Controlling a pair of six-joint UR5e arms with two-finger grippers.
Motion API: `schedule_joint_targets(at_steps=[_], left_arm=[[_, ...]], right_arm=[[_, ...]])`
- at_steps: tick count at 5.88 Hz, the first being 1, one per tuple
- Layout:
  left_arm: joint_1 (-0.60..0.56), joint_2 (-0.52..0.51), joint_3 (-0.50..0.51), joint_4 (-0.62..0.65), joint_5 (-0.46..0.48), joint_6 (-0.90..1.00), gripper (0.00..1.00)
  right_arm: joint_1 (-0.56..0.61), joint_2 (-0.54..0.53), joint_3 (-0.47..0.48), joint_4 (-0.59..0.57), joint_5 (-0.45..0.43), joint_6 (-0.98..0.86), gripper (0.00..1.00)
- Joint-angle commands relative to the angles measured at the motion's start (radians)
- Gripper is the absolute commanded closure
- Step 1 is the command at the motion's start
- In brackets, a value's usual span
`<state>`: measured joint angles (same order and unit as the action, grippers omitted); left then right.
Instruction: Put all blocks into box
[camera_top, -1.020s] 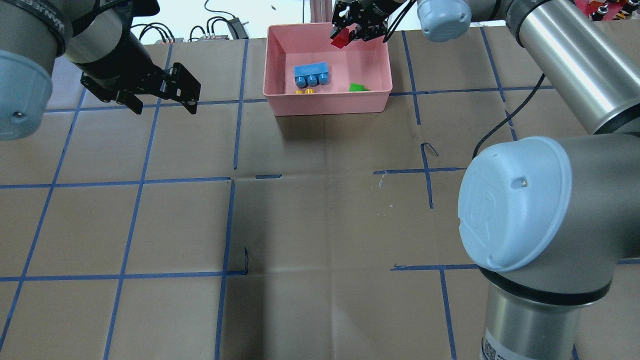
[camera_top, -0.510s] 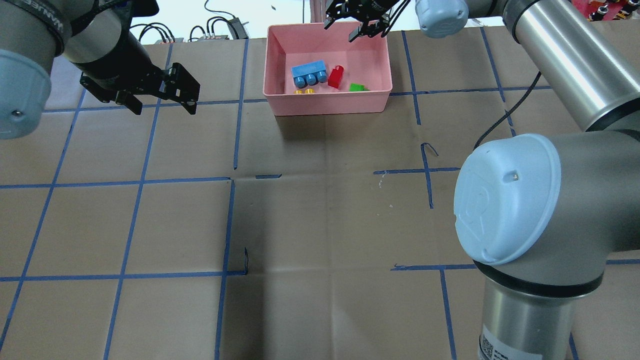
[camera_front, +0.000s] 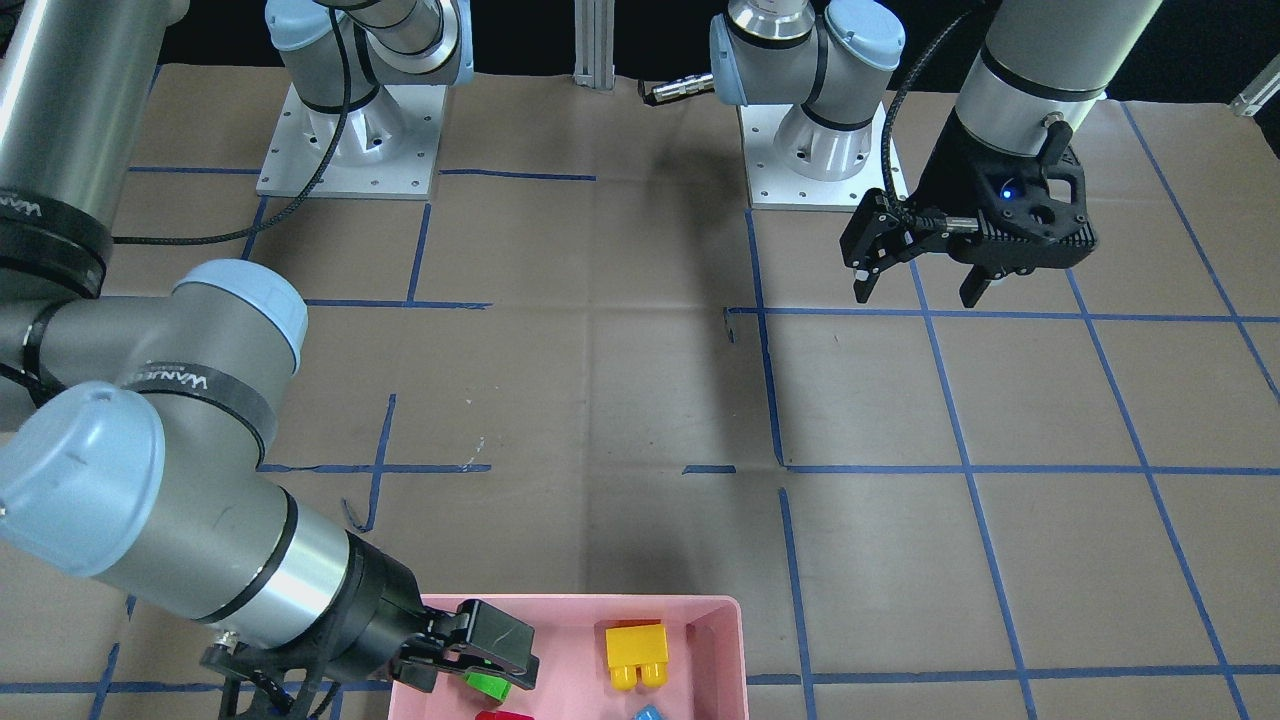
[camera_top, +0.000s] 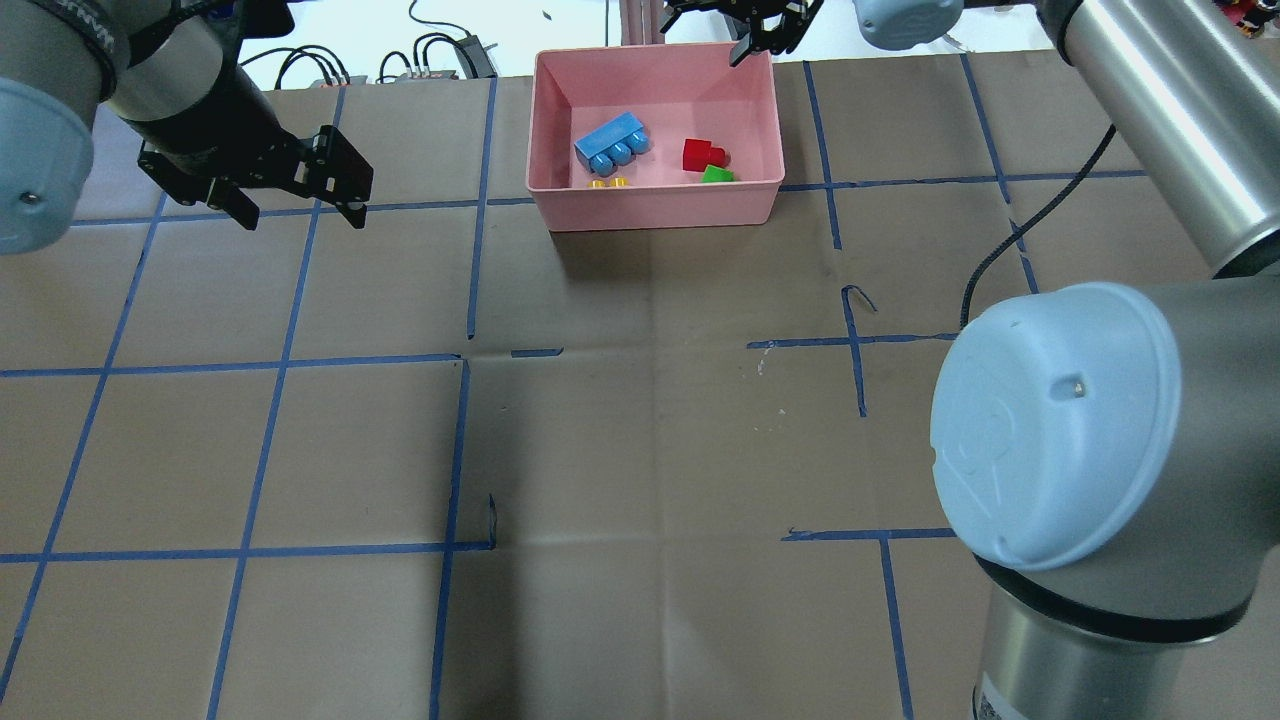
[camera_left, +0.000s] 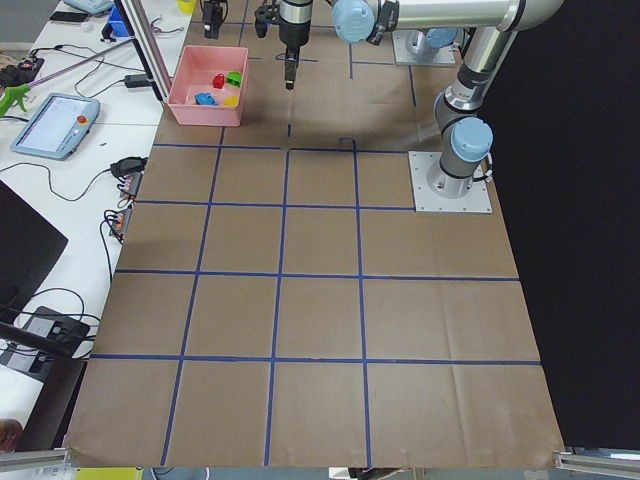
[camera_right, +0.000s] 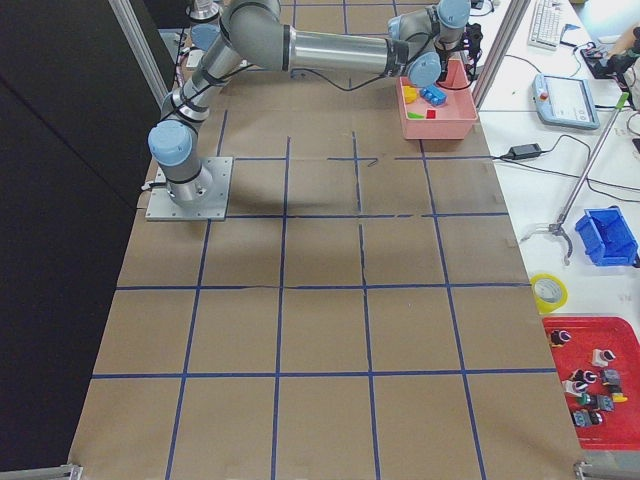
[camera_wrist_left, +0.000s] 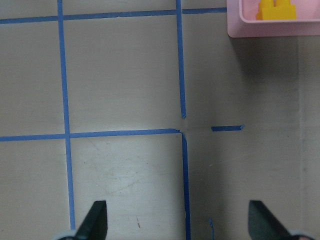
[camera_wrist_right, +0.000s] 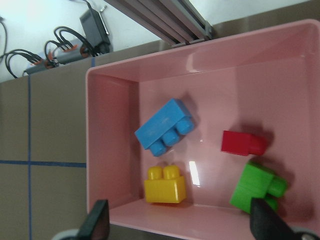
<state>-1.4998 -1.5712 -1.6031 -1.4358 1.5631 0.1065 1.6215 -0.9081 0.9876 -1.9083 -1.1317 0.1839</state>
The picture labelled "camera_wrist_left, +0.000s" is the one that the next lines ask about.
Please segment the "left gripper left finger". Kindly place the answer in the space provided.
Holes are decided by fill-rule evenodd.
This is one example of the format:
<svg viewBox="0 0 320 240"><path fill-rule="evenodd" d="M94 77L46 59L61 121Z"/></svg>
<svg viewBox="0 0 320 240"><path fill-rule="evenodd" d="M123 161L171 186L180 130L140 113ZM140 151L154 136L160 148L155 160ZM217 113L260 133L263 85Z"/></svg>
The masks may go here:
<svg viewBox="0 0 320 240"><path fill-rule="evenodd" d="M108 232L107 202L95 201L77 230L59 233L53 240L106 240Z"/></svg>

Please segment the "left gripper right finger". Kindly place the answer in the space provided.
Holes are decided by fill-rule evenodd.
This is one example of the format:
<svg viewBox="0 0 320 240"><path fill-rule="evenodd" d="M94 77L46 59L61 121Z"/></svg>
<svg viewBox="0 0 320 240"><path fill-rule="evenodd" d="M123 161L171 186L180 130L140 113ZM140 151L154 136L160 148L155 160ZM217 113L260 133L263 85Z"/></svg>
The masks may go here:
<svg viewBox="0 0 320 240"><path fill-rule="evenodd" d="M261 200L248 204L248 233L252 240L314 240L301 231L289 231Z"/></svg>

